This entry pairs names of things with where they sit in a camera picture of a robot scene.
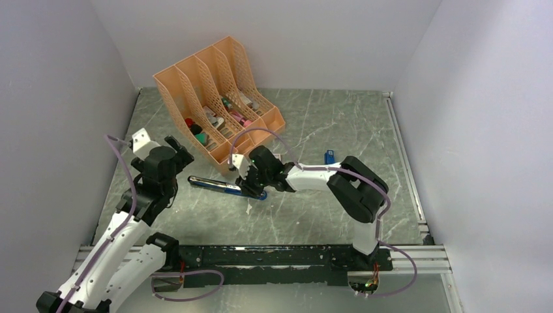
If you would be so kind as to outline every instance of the pink object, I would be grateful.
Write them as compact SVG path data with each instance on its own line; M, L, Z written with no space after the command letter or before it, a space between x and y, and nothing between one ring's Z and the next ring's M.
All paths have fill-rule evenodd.
M238 113L235 110L230 110L229 113L230 113L230 116L232 116L236 121L238 121L238 123L240 123L240 125L244 127L247 127L249 124L252 123L252 121L250 121L249 119L246 119L245 117L242 116L242 114Z

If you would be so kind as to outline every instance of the red cap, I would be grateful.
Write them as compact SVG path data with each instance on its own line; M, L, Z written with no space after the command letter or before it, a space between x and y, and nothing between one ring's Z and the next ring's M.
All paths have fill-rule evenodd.
M190 128L190 126L192 126L194 124L194 121L192 119L185 119L185 123Z

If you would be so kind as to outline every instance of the blue object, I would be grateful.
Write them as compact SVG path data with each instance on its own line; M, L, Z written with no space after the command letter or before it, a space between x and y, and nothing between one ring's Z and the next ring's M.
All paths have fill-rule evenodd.
M334 164L334 150L327 150L325 153L325 165Z
M242 197L247 197L247 198L252 198L252 199L257 199L257 200L267 199L267 192L266 191L263 191L261 196L259 196L258 198L254 198L254 197L246 196L245 194L243 194L240 190L240 187L238 187L237 185L231 184L231 183L226 183L224 181L215 181L213 179L201 178L201 177L197 177L197 176L188 176L188 182L191 185L194 185L194 186L209 188L211 190L224 192L226 194L234 194L236 196L242 196Z

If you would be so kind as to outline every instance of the black mounting plate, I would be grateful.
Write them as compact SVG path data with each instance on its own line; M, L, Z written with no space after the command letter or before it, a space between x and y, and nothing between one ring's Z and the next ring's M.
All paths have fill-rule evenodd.
M386 248L376 249L370 257L358 253L352 245L181 245L180 249L186 271L216 269L223 273L225 285L326 282L329 286L349 286L349 271L372 271L374 262L380 271L393 269ZM193 275L185 278L184 287L218 283L216 275Z

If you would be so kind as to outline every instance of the white enclosure wall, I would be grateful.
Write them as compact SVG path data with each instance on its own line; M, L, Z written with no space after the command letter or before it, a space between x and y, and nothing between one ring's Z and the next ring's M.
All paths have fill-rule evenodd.
M553 3L443 0L393 99L466 312L551 312Z
M0 1L0 311L36 312L95 230L136 98L88 1Z
M137 86L232 35L259 87L391 91L441 0L92 0Z

